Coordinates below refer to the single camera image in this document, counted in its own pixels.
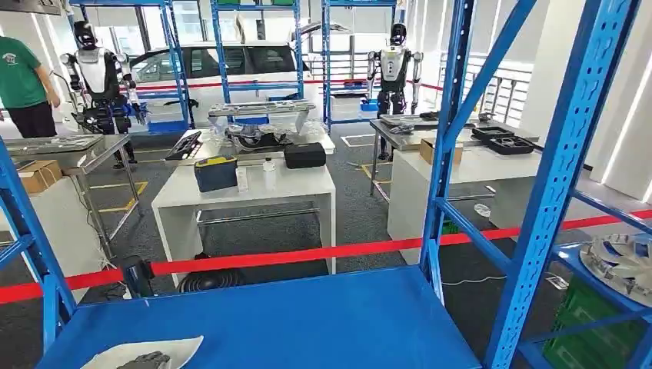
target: blue diagonal brace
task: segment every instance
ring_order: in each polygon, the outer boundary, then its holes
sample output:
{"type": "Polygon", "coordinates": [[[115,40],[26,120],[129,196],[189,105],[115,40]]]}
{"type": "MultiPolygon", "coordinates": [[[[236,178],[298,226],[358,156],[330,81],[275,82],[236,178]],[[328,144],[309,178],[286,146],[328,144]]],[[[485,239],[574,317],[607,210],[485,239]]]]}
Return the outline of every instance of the blue diagonal brace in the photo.
{"type": "Polygon", "coordinates": [[[467,123],[471,112],[477,102],[480,101],[480,97],[484,93],[484,90],[487,89],[489,82],[494,77],[494,73],[498,70],[498,66],[503,61],[507,50],[511,47],[511,44],[514,42],[516,35],[521,30],[536,2],[537,0],[520,0],[512,9],[509,18],[505,22],[505,26],[498,38],[496,38],[494,47],[489,52],[480,72],[476,75],[473,85],[467,97],[464,99],[464,103],[462,103],[462,106],[453,119],[453,123],[444,135],[444,151],[451,150],[455,145],[455,139],[467,123]]]}

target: white bottle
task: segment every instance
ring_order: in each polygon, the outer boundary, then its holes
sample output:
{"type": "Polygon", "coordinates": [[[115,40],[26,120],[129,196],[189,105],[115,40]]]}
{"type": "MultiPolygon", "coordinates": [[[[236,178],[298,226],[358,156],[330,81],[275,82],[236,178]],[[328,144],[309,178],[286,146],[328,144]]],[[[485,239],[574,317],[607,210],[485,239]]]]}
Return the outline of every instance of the white bottle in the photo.
{"type": "Polygon", "coordinates": [[[271,160],[271,158],[265,158],[265,163],[263,163],[263,172],[265,179],[265,188],[268,190],[276,189],[276,165],[271,160]]]}

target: black pants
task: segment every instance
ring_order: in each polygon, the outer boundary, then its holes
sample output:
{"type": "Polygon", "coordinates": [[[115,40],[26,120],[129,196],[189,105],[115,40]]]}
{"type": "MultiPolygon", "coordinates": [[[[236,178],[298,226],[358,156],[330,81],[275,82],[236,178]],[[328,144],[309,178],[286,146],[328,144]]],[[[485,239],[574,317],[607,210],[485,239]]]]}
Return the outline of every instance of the black pants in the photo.
{"type": "Polygon", "coordinates": [[[57,135],[52,106],[47,101],[24,108],[7,108],[7,111],[23,138],[57,135]]]}
{"type": "MultiPolygon", "coordinates": [[[[115,135],[116,127],[118,127],[119,134],[124,134],[124,133],[129,133],[130,126],[131,126],[131,121],[129,121],[129,118],[116,117],[115,126],[113,125],[113,121],[108,121],[100,125],[100,128],[102,129],[102,133],[105,135],[115,135]]],[[[127,151],[127,156],[129,157],[129,159],[135,160],[134,146],[131,144],[131,141],[127,141],[127,143],[125,144],[125,151],[127,151]]],[[[117,160],[118,163],[122,163],[122,156],[120,155],[120,151],[116,151],[114,156],[115,156],[115,160],[117,160]]]]}

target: stainless steel table top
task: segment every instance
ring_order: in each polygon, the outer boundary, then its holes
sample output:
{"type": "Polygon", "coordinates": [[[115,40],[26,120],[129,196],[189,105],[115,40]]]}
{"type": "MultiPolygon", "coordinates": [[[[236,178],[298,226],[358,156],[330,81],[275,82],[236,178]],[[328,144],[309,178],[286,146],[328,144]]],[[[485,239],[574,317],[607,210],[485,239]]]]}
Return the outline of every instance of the stainless steel table top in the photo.
{"type": "Polygon", "coordinates": [[[129,135],[93,136],[98,138],[95,143],[77,151],[43,152],[47,150],[33,149],[39,143],[51,142],[52,138],[5,140],[5,145],[11,157],[16,161],[56,160],[65,175],[87,175],[129,141],[129,135]]]}
{"type": "MultiPolygon", "coordinates": [[[[389,132],[390,129],[392,129],[392,127],[386,125],[380,119],[371,119],[369,123],[371,127],[373,127],[374,130],[378,132],[378,134],[381,137],[386,139],[393,148],[399,151],[418,150],[422,138],[434,138],[435,136],[437,136],[437,129],[433,129],[429,127],[423,127],[423,128],[416,127],[415,130],[411,133],[411,135],[396,135],[394,133],[389,132]]],[[[519,128],[514,128],[505,125],[498,121],[480,122],[480,120],[478,119],[469,119],[469,123],[474,123],[476,124],[477,127],[498,126],[504,129],[508,129],[512,131],[515,135],[530,140],[532,142],[539,141],[539,136],[536,136],[533,133],[524,131],[519,128]]],[[[470,128],[462,129],[460,135],[457,137],[457,140],[463,142],[464,146],[482,146],[482,142],[480,140],[471,137],[470,128]]]]}
{"type": "MultiPolygon", "coordinates": [[[[219,155],[230,155],[238,158],[239,161],[257,161],[265,158],[283,158],[283,147],[270,148],[258,151],[242,151],[233,145],[225,137],[215,134],[213,128],[191,129],[184,133],[182,137],[192,135],[195,132],[201,132],[199,141],[201,145],[191,155],[182,160],[166,161],[168,165],[193,165],[196,161],[206,158],[212,158],[219,155]]],[[[331,137],[317,122],[307,121],[304,125],[301,135],[297,133],[288,133],[288,138],[296,145],[311,144],[319,142],[326,151],[326,155],[332,155],[335,152],[335,144],[331,137]]]]}

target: green plastic crate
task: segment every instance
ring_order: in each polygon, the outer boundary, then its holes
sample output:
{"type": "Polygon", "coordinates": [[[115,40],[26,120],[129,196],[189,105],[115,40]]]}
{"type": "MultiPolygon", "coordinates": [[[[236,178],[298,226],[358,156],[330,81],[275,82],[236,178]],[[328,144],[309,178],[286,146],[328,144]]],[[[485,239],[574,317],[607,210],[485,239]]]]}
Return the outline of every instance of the green plastic crate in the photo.
{"type": "MultiPolygon", "coordinates": [[[[554,330],[585,324],[619,314],[620,310],[598,293],[574,278],[570,281],[564,302],[557,311],[554,330]]],[[[642,320],[610,324],[579,334],[558,337],[544,345],[544,356],[556,369],[574,369],[573,362],[599,365],[607,369],[622,368],[643,336],[646,324],[642,320]],[[594,362],[585,363],[583,357],[594,362]]]]}

